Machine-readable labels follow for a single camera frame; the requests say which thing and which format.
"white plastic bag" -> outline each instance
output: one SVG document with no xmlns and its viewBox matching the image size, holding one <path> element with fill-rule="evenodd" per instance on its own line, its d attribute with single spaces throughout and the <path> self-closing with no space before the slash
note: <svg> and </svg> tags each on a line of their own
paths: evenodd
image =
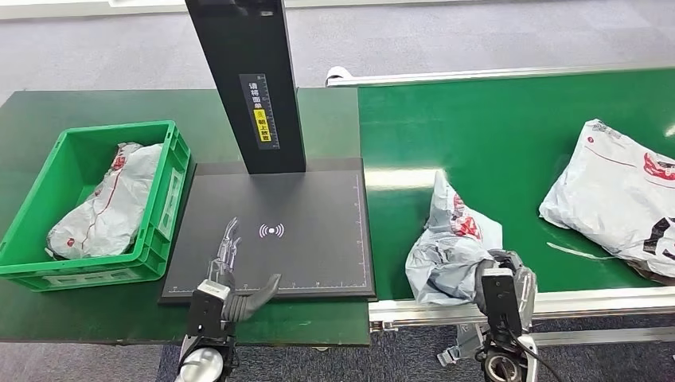
<svg viewBox="0 0 675 382">
<path fill-rule="evenodd" d="M 598 119 L 583 126 L 539 212 L 632 267 L 675 277 L 675 161 Z"/>
<path fill-rule="evenodd" d="M 162 144 L 120 143 L 111 168 L 87 200 L 47 235 L 47 252 L 66 259 L 120 255 L 133 243 Z"/>
<path fill-rule="evenodd" d="M 405 274 L 419 303 L 458 305 L 475 296 L 476 266 L 501 249 L 501 225 L 470 209 L 436 172 L 429 220 L 405 262 Z"/>
</svg>

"black cable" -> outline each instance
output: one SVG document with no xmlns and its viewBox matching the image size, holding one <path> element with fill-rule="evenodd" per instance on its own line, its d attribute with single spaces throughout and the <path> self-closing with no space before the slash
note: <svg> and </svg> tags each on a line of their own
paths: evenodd
<svg viewBox="0 0 675 382">
<path fill-rule="evenodd" d="M 509 373 L 509 370 L 506 369 L 506 366 L 504 365 L 503 361 L 499 361 L 497 363 L 497 367 L 499 370 L 501 370 L 501 373 L 504 375 L 504 381 L 505 382 L 511 382 L 511 375 Z"/>
<path fill-rule="evenodd" d="M 527 354 L 532 356 L 535 360 L 539 361 L 543 366 L 545 366 L 549 370 L 549 372 L 553 374 L 553 377 L 555 377 L 558 382 L 563 382 L 563 378 L 560 377 L 560 374 L 558 374 L 558 372 L 555 369 L 553 369 L 553 367 L 550 364 L 548 364 L 548 362 L 544 361 L 544 359 L 542 359 L 538 354 L 533 352 L 527 346 L 523 345 L 523 343 L 520 342 L 518 338 L 516 338 L 516 335 L 513 334 L 511 330 L 509 330 L 509 334 L 511 334 L 511 338 L 516 342 L 516 345 L 518 345 L 519 348 L 523 349 L 524 352 L 526 352 Z"/>
</svg>

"robotic hand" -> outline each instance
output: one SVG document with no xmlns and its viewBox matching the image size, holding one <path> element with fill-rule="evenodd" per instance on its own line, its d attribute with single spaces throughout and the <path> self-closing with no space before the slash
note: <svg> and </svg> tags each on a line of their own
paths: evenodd
<svg viewBox="0 0 675 382">
<path fill-rule="evenodd" d="M 484 260 L 476 269 L 474 298 L 488 325 L 458 325 L 457 345 L 440 353 L 439 361 L 445 366 L 473 357 L 481 362 L 486 382 L 534 382 L 543 362 L 528 335 L 536 275 L 516 252 L 490 254 L 494 260 Z"/>
<path fill-rule="evenodd" d="M 235 323 L 249 319 L 279 290 L 281 275 L 250 296 L 233 294 L 232 273 L 238 225 L 235 217 L 225 229 L 217 257 L 209 263 L 207 279 L 193 292 L 188 328 L 181 347 L 176 382 L 224 382 L 236 367 Z"/>
</svg>

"green tabletop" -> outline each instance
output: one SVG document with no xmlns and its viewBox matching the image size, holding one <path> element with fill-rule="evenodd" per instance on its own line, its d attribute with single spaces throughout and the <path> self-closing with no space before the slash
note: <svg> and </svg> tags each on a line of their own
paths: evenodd
<svg viewBox="0 0 675 382">
<path fill-rule="evenodd" d="M 429 169 L 445 169 L 467 205 L 503 225 L 539 292 L 658 285 L 619 260 L 549 247 L 607 255 L 537 216 L 589 119 L 675 158 L 674 88 L 673 69 L 360 88 L 377 297 L 412 298 L 403 269 L 428 216 Z"/>
<path fill-rule="evenodd" d="M 298 93 L 306 155 L 358 157 L 355 89 Z M 197 162 L 239 160 L 215 90 L 17 92 L 0 108 L 0 236 L 62 130 L 173 119 Z M 33 293 L 0 281 L 0 340 L 151 343 L 180 341 L 184 307 L 158 306 L 162 282 Z M 364 300 L 267 304 L 237 326 L 241 343 L 367 345 Z"/>
</svg>

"metal bracket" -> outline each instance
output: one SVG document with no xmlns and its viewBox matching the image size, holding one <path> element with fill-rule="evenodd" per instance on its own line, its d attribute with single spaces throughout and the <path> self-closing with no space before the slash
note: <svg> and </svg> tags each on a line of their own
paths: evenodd
<svg viewBox="0 0 675 382">
<path fill-rule="evenodd" d="M 487 326 L 485 325 L 484 329 L 481 324 L 457 325 L 457 345 L 443 350 L 436 358 L 443 367 L 446 367 L 449 364 L 456 364 L 462 358 L 473 357 L 482 347 L 485 340 L 483 332 L 487 330 Z"/>
<path fill-rule="evenodd" d="M 398 332 L 399 328 L 391 321 L 370 322 L 370 333 L 374 332 Z"/>
</svg>

